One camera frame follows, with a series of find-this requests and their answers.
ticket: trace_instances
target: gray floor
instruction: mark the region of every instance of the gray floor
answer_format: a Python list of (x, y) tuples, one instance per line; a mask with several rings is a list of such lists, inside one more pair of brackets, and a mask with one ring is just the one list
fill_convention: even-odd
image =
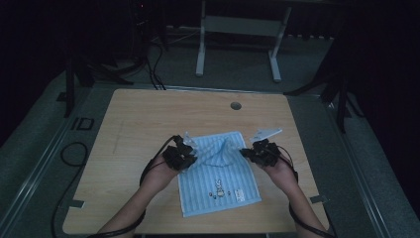
[[(271, 80), (266, 39), (244, 39), (244, 43), (213, 35), (208, 41), (204, 75), (195, 76), (198, 53), (196, 38), (170, 45), (158, 65), (157, 74), (169, 89), (217, 89), (281, 93), (309, 82), (328, 51), (331, 41), (286, 38), (278, 63), (282, 82)], [(158, 49), (150, 52), (151, 63)], [(133, 88), (153, 89), (145, 69), (125, 75)], [(335, 109), (317, 97), (324, 85), (303, 95), (289, 97), (302, 143), (305, 147), (320, 194), (338, 237), (416, 237), (420, 224), (396, 181), (386, 157), (368, 122), (347, 118), (346, 134), (334, 123)], [(64, 104), (56, 102), (64, 91), (63, 74), (52, 81), (0, 153), (2, 214), (0, 236), (52, 237), (51, 219), (62, 193), (77, 168), (66, 166), (59, 151), (79, 141), (90, 149), (116, 88), (122, 87), (98, 78), (93, 88), (76, 88), (77, 104), (64, 119)], [(90, 131), (71, 130), (75, 118), (93, 118)], [(69, 151), (69, 160), (80, 163), (80, 148)], [(58, 237), (76, 183), (64, 197), (54, 218)], [(295, 234), (270, 234), (295, 237)]]

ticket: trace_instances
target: wooden table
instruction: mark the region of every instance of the wooden table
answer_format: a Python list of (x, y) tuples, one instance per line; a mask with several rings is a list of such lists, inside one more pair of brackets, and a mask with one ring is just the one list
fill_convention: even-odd
[[(242, 105), (231, 108), (232, 102)], [(307, 197), (318, 195), (287, 98), (280, 94), (118, 89), (92, 148), (75, 193), (82, 208), (71, 207), (63, 224), (69, 234), (91, 234), (131, 197), (147, 162), (172, 135), (191, 137), (240, 131), (251, 148), (257, 129), (282, 128), (270, 137), (292, 156)], [(183, 218), (177, 179), (155, 197), (137, 228), (142, 234), (271, 233), (295, 231), (287, 197), (266, 173), (251, 164), (262, 201), (234, 209)], [(322, 223), (322, 203), (312, 204)]]

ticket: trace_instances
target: person's right hand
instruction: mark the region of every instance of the person's right hand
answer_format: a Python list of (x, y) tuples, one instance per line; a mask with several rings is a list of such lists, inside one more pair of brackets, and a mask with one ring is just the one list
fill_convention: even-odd
[(271, 178), (272, 182), (280, 188), (286, 195), (298, 189), (298, 183), (290, 166), (281, 159), (277, 160), (274, 167), (267, 166), (262, 168)]

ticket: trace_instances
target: fabric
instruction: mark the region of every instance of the fabric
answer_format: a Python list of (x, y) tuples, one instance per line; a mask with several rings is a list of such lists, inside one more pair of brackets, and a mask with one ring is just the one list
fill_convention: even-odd
[(195, 137), (197, 161), (178, 176), (184, 217), (261, 201), (254, 174), (239, 152), (240, 132)]

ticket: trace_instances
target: hand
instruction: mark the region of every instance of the hand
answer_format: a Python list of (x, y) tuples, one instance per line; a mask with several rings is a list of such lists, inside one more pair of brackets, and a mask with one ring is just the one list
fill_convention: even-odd
[[(284, 155), (280, 156), (289, 162), (289, 159)], [(291, 192), (299, 189), (293, 170), (284, 160), (278, 159), (274, 167), (267, 166), (262, 169), (269, 175), (272, 182), (274, 182), (274, 184), (286, 195), (289, 195)]]
[(146, 174), (141, 187), (158, 193), (163, 190), (179, 174), (167, 166), (162, 155), (158, 155), (149, 172)]

